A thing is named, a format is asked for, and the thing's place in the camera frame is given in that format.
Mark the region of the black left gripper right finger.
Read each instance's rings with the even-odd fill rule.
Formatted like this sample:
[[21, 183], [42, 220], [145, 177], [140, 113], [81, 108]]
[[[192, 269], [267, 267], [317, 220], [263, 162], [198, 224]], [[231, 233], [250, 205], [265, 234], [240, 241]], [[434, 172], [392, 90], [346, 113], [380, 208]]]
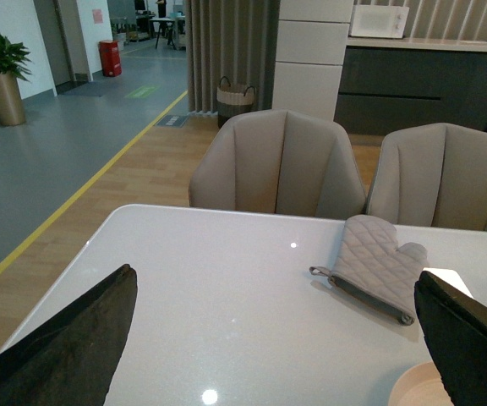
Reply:
[[419, 324], [455, 405], [487, 405], [487, 307], [431, 272], [414, 285]]

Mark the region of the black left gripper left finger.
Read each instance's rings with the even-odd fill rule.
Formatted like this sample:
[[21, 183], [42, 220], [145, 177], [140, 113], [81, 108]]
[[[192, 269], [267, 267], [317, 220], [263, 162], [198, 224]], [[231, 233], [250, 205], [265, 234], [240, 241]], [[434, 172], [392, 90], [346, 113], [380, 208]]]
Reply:
[[137, 298], [137, 275], [120, 266], [0, 353], [0, 405], [102, 405]]

